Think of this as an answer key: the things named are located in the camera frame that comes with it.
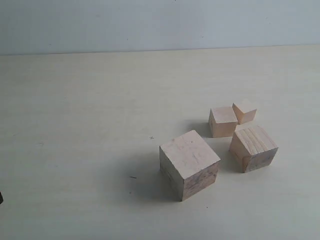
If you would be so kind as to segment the smallest wooden cube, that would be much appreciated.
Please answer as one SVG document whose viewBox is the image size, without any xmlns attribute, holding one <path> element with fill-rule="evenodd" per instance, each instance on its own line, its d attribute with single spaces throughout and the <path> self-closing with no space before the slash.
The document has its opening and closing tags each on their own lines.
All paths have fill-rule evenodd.
<svg viewBox="0 0 320 240">
<path fill-rule="evenodd" d="M 232 109 L 239 125 L 253 121 L 257 112 L 256 106 L 247 99 L 234 102 Z"/>
</svg>

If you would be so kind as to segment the second largest wooden cube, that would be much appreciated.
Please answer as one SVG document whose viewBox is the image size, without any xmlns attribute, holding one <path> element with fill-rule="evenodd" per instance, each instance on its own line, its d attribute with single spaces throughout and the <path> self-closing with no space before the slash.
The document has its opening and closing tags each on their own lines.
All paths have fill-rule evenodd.
<svg viewBox="0 0 320 240">
<path fill-rule="evenodd" d="M 247 173 L 269 166 L 278 146 L 261 126 L 254 125 L 233 133 L 229 151 Z"/>
</svg>

